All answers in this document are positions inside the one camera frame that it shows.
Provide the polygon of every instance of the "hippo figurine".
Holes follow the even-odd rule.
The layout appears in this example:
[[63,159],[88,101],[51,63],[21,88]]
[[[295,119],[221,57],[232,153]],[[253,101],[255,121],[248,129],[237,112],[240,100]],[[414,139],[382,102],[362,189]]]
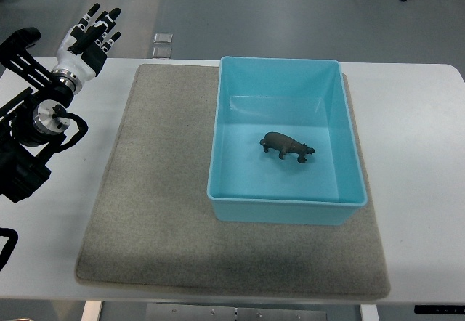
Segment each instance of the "hippo figurine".
[[297,161],[300,163],[307,161],[305,158],[306,154],[313,154],[315,152],[315,149],[298,143],[295,139],[279,132],[268,132],[260,141],[260,144],[266,153],[268,153],[268,148],[279,150],[279,159],[284,159],[284,155],[287,153],[299,154]]

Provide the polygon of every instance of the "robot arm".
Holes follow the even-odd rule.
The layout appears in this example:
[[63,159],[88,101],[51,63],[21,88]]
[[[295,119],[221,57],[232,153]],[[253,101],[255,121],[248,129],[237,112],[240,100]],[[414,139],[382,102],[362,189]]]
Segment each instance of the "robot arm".
[[[34,88],[0,107],[0,195],[15,203],[48,180],[51,171],[45,165],[55,153],[72,147],[87,132],[86,122],[66,108],[82,86],[99,75],[108,51],[121,35],[109,37],[121,10],[103,12],[92,22],[99,8],[95,4],[68,31],[52,72],[27,52],[40,39],[36,28],[20,29],[0,44],[0,63]],[[78,133],[63,144],[71,121],[77,124]],[[43,148],[34,156],[24,146]]]

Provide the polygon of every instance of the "black cable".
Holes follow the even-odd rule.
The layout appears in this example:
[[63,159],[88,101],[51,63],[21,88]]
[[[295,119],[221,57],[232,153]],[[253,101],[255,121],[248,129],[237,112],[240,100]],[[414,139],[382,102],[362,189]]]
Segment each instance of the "black cable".
[[9,257],[17,244],[18,234],[16,230],[0,228],[0,236],[8,237],[8,241],[0,252],[0,271],[7,264]]
[[78,126],[78,132],[74,134],[74,136],[71,137],[71,139],[66,142],[63,145],[60,145],[57,150],[55,151],[56,153],[61,153],[63,150],[67,150],[68,148],[71,148],[74,146],[77,142],[81,140],[82,137],[88,132],[89,127],[87,126],[86,121],[84,121],[83,118],[76,114],[68,113],[65,111],[63,107],[60,105],[57,105],[53,108],[55,111],[55,114],[52,115],[52,118],[67,118],[71,119],[76,122],[76,125]]

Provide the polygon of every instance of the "white table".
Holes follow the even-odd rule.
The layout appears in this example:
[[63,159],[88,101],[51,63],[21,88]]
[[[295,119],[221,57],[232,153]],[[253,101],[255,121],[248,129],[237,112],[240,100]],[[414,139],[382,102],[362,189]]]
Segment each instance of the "white table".
[[[49,69],[56,62],[38,60]],[[87,121],[89,133],[50,160],[50,180],[29,199],[14,204],[0,197],[0,227],[20,234],[15,252],[0,272],[0,298],[252,302],[240,296],[232,300],[94,288],[74,280],[84,230],[132,79],[142,63],[219,64],[107,61],[69,109]],[[374,303],[465,303],[463,79],[448,65],[342,63],[342,70],[349,80],[392,285],[391,293]],[[27,86],[6,71],[0,79],[0,105]],[[254,298],[253,302],[276,301]]]

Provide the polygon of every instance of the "floor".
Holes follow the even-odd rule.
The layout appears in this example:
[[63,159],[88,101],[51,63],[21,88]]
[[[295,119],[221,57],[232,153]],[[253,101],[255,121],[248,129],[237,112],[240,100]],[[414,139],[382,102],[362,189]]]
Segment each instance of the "floor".
[[[95,2],[106,10],[122,9],[117,20],[122,37],[111,57],[151,57],[154,34],[170,32],[174,59],[234,55],[445,63],[465,78],[465,0],[0,0],[0,41],[33,26],[42,37],[30,53],[53,57],[67,30]],[[83,307],[74,301],[3,300],[0,320],[32,317],[28,310],[38,312],[37,320],[80,320]],[[145,305],[105,303],[102,320],[135,320],[130,312],[140,320]],[[380,320],[433,320],[413,316],[413,306],[383,306],[379,315]]]

